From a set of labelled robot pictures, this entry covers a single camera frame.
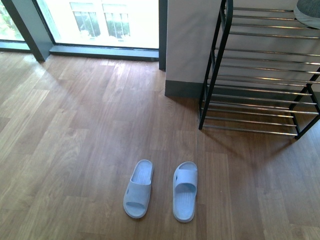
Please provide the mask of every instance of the white slipper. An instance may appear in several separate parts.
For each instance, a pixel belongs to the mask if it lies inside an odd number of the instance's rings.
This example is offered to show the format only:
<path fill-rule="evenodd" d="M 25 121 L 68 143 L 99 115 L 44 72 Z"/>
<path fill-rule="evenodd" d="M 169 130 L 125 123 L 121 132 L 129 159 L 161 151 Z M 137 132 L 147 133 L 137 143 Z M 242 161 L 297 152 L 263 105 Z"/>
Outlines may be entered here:
<path fill-rule="evenodd" d="M 142 218 L 148 209 L 154 166 L 149 160 L 139 161 L 123 198 L 125 212 L 134 219 Z"/>
<path fill-rule="evenodd" d="M 173 215 L 179 222 L 194 218 L 197 184 L 197 165 L 191 161 L 180 164 L 173 175 Z"/>

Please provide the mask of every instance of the building window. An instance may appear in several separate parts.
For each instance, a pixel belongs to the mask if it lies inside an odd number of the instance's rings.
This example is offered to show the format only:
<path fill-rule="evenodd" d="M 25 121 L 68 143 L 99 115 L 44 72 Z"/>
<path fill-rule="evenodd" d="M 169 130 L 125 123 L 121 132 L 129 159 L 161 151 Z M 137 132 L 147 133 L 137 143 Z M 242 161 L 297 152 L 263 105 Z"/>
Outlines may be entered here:
<path fill-rule="evenodd" d="M 126 5 L 103 4 L 109 36 L 113 36 L 119 41 L 130 37 L 129 17 L 126 8 Z"/>
<path fill-rule="evenodd" d="M 0 1 L 0 40 L 24 41 L 17 26 Z"/>
<path fill-rule="evenodd" d="M 97 13 L 92 3 L 70 2 L 71 9 L 81 35 L 95 38 L 100 35 Z"/>

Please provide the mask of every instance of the window frame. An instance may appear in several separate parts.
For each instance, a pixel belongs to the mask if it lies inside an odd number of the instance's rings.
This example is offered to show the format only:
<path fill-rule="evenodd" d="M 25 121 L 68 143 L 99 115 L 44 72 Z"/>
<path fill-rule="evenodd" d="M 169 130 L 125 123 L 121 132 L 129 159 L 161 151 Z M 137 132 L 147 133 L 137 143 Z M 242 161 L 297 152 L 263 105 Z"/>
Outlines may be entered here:
<path fill-rule="evenodd" d="M 39 62 L 45 61 L 50 54 L 82 56 L 137 61 L 159 61 L 159 69 L 165 70 L 167 46 L 167 9 L 168 0 L 159 1 L 159 48 L 98 47 L 56 43 L 44 21 L 36 0 L 2 0 L 25 43 L 20 52 L 29 51 Z M 3 51 L 19 51 L 18 47 L 3 47 Z"/>

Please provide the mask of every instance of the tree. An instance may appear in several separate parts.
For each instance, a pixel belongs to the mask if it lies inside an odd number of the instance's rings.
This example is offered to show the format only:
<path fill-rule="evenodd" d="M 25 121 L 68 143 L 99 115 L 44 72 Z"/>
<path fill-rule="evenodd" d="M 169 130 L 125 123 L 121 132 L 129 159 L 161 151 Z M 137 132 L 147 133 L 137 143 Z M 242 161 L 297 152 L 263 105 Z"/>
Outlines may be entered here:
<path fill-rule="evenodd" d="M 0 39 L 23 40 L 17 26 L 0 1 Z"/>

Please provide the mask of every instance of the gray object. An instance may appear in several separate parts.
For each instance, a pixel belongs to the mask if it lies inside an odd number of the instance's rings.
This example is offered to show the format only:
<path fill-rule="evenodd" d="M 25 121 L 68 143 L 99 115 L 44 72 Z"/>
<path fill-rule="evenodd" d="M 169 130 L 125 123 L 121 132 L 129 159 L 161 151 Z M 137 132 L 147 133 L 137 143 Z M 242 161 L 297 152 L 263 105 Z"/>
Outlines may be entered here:
<path fill-rule="evenodd" d="M 302 24 L 320 29 L 320 0 L 299 0 L 293 12 Z"/>

